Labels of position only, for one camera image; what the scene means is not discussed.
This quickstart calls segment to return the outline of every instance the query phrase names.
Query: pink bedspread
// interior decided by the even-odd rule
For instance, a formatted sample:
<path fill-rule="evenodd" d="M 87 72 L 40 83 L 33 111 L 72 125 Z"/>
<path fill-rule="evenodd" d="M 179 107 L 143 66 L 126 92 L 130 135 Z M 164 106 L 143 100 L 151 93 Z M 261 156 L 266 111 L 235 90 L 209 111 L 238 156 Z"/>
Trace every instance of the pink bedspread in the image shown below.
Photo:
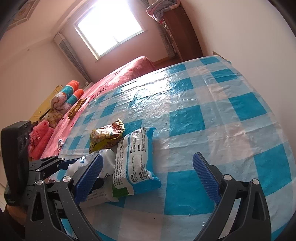
<path fill-rule="evenodd" d="M 87 98 L 87 101 L 79 109 L 74 118 L 69 120 L 68 113 L 66 113 L 64 119 L 58 123 L 41 158 L 59 154 L 58 140 L 62 139 L 65 142 L 73 125 L 91 100 L 121 84 L 148 74 L 152 71 L 155 71 L 153 63 L 147 57 L 138 57 L 94 84 L 82 95 L 81 98 Z"/>

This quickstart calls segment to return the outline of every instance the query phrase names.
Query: yellow snack package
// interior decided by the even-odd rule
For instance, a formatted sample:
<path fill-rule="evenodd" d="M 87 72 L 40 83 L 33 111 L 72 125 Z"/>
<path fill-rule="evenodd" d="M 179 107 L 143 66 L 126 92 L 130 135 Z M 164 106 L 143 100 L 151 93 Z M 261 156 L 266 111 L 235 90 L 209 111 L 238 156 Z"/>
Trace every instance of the yellow snack package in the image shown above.
<path fill-rule="evenodd" d="M 124 124 L 117 119 L 110 125 L 91 131 L 89 153 L 115 146 L 122 138 Z"/>

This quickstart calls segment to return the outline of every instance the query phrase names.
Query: baseboard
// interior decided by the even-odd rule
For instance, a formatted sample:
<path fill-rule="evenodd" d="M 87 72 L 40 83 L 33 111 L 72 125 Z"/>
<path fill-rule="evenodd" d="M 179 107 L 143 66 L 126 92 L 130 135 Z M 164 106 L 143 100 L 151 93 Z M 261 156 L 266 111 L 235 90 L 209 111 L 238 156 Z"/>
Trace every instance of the baseboard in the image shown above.
<path fill-rule="evenodd" d="M 165 58 L 162 58 L 162 59 L 160 59 L 160 60 L 157 60 L 157 61 L 153 62 L 153 65 L 160 64 L 160 63 L 162 63 L 162 62 L 165 62 L 165 61 L 168 61 L 168 60 L 174 59 L 175 57 L 176 57 L 176 56 L 174 56 L 174 57 L 165 57 Z"/>

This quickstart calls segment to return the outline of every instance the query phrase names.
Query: curtain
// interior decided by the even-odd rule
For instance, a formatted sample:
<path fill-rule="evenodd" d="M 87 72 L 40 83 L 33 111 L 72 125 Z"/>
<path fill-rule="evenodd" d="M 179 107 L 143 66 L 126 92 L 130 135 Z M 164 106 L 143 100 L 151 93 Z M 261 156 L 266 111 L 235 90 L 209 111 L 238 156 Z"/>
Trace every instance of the curtain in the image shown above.
<path fill-rule="evenodd" d="M 140 2 L 142 3 L 142 5 L 144 5 L 145 9 L 147 9 L 150 6 L 148 0 L 140 0 Z M 163 29 L 163 27 L 158 22 L 155 21 L 155 24 L 157 26 L 158 32 L 159 32 L 159 34 L 161 36 L 161 39 L 163 40 L 163 43 L 165 45 L 165 49 L 166 49 L 166 51 L 168 53 L 168 56 L 170 58 L 171 57 L 174 57 L 175 56 L 175 52 L 174 52 L 171 44 L 167 40 L 165 30 Z"/>
<path fill-rule="evenodd" d="M 79 60 L 76 52 L 71 47 L 69 42 L 65 39 L 65 37 L 61 33 L 57 33 L 54 37 L 55 43 L 60 47 L 60 49 L 64 52 L 64 54 L 68 57 L 68 59 L 74 64 L 76 69 L 82 74 L 82 76 L 87 80 L 88 83 L 92 83 L 88 74 L 84 70 L 81 61 Z"/>

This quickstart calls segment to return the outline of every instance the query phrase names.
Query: checkered tablecloth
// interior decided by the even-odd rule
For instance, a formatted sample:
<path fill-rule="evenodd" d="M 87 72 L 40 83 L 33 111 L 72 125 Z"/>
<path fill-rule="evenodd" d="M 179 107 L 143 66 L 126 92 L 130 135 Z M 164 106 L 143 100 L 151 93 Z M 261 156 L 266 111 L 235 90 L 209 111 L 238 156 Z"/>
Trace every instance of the checkered tablecloth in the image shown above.
<path fill-rule="evenodd" d="M 214 209 L 192 166 L 198 151 L 222 174 L 246 182 L 259 179 L 273 239 L 290 220 L 296 203 L 290 145 L 261 96 L 222 58 L 177 64 L 99 96 L 76 122 L 60 157 L 88 154 L 91 130 L 117 118 L 126 133 L 156 127 L 154 173 L 162 187 L 85 209 L 104 241 L 193 240 Z M 60 171 L 52 179 L 64 174 Z M 232 218 L 237 208 L 236 202 Z"/>

